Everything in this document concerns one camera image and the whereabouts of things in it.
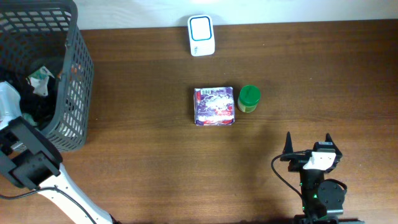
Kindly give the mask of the green lid jar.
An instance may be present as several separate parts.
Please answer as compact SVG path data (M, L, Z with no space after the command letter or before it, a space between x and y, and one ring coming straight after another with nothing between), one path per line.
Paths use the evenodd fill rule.
M238 97L238 108L243 113L253 112L261 99L261 91L257 86L246 85L242 87Z

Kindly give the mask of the purple white sanitary pad pack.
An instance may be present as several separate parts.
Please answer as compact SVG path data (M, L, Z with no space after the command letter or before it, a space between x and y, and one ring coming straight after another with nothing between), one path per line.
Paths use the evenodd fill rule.
M195 88L194 123L197 126L229 126L235 122L233 88Z

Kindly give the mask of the small teal tissue packet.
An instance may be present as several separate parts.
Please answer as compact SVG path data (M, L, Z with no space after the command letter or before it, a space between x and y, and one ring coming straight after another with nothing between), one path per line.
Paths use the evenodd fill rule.
M34 88L33 94L43 97L48 96L48 84L50 78L54 78L54 75L46 66L42 66L30 74L27 78L27 81L29 85Z

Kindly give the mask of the orange small box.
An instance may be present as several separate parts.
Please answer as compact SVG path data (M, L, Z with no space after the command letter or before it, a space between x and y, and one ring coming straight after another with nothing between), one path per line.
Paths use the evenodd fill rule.
M79 63L73 63L71 65L71 74L76 77L76 79L81 80L81 65Z

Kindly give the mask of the teal wet wipes pack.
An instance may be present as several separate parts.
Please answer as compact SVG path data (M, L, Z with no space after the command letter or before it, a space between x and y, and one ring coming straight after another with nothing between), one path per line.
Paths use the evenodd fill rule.
M35 120L34 120L34 118L33 118L33 116L32 116L31 114L29 114L29 113L23 113L23 114L22 114L22 117L23 117L30 125L32 125L33 127L37 127L37 126L38 126L38 123L35 122Z

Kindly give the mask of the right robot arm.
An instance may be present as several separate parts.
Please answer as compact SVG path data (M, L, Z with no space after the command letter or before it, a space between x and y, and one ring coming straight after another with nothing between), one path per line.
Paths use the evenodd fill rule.
M342 157L343 154L329 134L326 134L324 141L315 142L312 149L294 151L291 135L287 133L282 154L273 158L271 162L288 162L288 171L298 172L300 175L300 190L289 184L274 166L271 166L271 169L302 201L304 214L294 216L294 223L363 222L355 218L339 218L343 214L347 185L336 179L325 178L325 174L335 169Z

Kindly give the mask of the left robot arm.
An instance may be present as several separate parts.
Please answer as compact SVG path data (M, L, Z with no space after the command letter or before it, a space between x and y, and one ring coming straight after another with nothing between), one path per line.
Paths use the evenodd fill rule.
M1 198L17 200L39 194L74 223L118 223L74 183L59 151L22 117L20 100L10 83L1 82L1 175L30 191Z

